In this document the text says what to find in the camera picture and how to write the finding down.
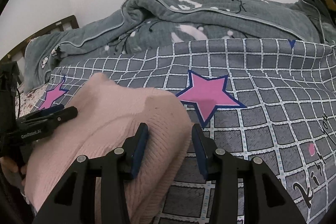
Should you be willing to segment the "person's left hand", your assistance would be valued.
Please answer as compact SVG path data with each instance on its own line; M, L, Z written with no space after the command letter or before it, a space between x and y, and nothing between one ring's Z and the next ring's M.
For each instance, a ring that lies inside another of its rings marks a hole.
M21 178L21 174L26 174L27 165L23 166L21 169L18 168L15 161L10 159L9 157L1 157L1 168L5 175L6 180L16 188L20 189L22 192L25 188L26 179Z

